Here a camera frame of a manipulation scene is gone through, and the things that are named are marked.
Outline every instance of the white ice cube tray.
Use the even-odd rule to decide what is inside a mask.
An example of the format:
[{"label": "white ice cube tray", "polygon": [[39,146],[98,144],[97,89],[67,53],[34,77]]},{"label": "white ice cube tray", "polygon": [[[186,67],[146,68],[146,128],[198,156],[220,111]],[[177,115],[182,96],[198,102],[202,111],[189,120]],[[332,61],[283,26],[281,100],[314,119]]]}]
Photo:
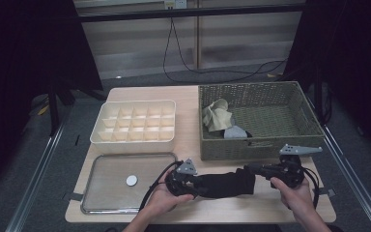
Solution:
[{"label": "white ice cube tray", "polygon": [[100,109],[90,136],[105,155],[172,152],[174,101],[110,101]]}]

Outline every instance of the white wall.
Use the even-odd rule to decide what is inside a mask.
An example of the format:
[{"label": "white wall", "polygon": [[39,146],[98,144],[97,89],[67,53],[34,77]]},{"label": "white wall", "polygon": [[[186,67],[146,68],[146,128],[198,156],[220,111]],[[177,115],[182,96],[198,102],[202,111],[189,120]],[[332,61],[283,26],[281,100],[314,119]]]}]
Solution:
[{"label": "white wall", "polygon": [[[232,7],[301,1],[187,1],[192,7]],[[163,1],[75,0],[82,15],[164,9]],[[300,13],[239,14],[174,18],[182,54],[190,68],[261,64],[285,59],[292,46]],[[100,78],[162,73],[170,19],[83,23]],[[168,72],[185,70],[172,33],[166,57]]]}]

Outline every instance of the electrical outlet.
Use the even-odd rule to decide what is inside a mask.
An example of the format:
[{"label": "electrical outlet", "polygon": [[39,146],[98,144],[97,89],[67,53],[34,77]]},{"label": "electrical outlet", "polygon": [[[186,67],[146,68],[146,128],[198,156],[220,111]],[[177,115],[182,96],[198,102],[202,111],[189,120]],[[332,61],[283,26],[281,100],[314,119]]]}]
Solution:
[{"label": "electrical outlet", "polygon": [[176,1],[175,0],[164,0],[164,9],[165,10],[176,9]]},{"label": "electrical outlet", "polygon": [[186,0],[176,0],[175,9],[186,9]]}]

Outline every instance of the woven basket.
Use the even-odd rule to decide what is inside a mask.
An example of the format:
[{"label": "woven basket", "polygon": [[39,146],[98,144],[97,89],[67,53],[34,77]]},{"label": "woven basket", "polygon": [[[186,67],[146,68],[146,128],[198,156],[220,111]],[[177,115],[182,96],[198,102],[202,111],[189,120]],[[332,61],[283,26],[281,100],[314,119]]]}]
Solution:
[{"label": "woven basket", "polygon": [[[236,125],[252,134],[224,139],[208,132],[202,109],[218,99],[228,101]],[[324,131],[296,81],[199,86],[201,160],[278,158],[285,145],[320,147]]]}]

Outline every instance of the dark wall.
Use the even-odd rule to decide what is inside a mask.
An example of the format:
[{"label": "dark wall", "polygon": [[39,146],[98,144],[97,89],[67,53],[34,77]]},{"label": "dark wall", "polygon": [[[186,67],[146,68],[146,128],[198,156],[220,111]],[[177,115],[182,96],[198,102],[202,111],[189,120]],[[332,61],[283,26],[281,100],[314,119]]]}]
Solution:
[{"label": "dark wall", "polygon": [[0,171],[29,119],[31,100],[51,79],[65,89],[101,89],[80,24],[42,18],[76,15],[72,0],[0,1]]},{"label": "dark wall", "polygon": [[348,1],[324,77],[371,137],[371,1]]},{"label": "dark wall", "polygon": [[307,2],[334,6],[302,14],[285,73],[304,89],[319,75],[371,137],[371,1]]}]

